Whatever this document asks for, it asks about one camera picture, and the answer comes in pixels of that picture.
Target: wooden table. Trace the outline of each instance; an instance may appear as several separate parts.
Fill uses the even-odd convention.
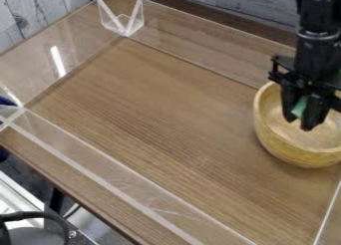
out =
[[[312,244],[340,165],[304,170],[265,151],[253,130],[255,92],[122,38],[27,107],[257,244]],[[187,244],[12,128],[0,141],[135,241]]]

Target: wooden bowl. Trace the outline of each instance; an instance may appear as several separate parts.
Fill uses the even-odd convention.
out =
[[[341,114],[330,112],[313,131],[300,129],[300,121],[282,117],[280,86],[266,84],[254,99],[254,127],[266,150],[285,162],[320,168],[341,160]]]

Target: acrylic bracket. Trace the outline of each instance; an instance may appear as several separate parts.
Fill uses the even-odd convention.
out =
[[[138,0],[132,15],[116,16],[103,0],[98,0],[102,24],[106,29],[124,37],[131,37],[145,26],[143,0]]]

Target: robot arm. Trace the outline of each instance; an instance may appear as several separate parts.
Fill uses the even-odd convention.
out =
[[[313,130],[330,110],[341,112],[336,96],[341,90],[341,0],[297,0],[297,10],[296,57],[273,58],[269,79],[281,85],[285,119],[290,123],[301,119],[301,128]]]

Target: gray wooden wall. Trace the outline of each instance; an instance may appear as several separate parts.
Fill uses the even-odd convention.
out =
[[[297,23],[296,0],[191,0],[284,25]]]
[[[0,0],[0,53],[90,0]]]

